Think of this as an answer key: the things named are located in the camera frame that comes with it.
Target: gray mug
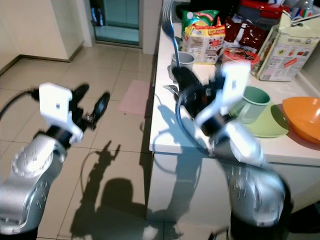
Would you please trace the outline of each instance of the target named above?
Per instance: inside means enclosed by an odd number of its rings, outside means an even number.
[[[231,108],[230,115],[237,117],[243,124],[251,124],[269,103],[270,96],[265,91],[255,86],[247,86],[242,100]]]
[[[180,60],[180,67],[188,68],[192,71],[192,68],[194,66],[195,58],[190,53],[179,51],[179,60]],[[176,82],[175,76],[172,73],[172,69],[177,66],[176,61],[176,54],[172,54],[171,56],[171,64],[168,67],[169,71],[169,77],[173,80],[173,82]]]

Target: glass door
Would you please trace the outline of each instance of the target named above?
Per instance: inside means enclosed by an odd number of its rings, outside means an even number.
[[[95,39],[139,46],[140,0],[90,0]]]

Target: baseboard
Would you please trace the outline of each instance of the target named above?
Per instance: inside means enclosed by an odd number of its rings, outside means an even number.
[[[16,62],[18,62],[21,59],[21,55],[16,56],[14,59],[12,59],[7,65],[5,65],[3,68],[0,69],[0,76],[4,74],[6,71],[8,71],[13,65],[15,65]]]
[[[20,54],[20,55],[16,56],[13,60],[11,60],[7,65],[5,65],[3,68],[0,69],[0,76],[3,75],[6,71],[8,71],[16,62],[18,62],[22,58],[71,63],[75,59],[75,57],[78,55],[78,53],[81,51],[82,48],[83,48],[83,42],[74,51],[74,53],[71,55],[71,57],[69,59]]]

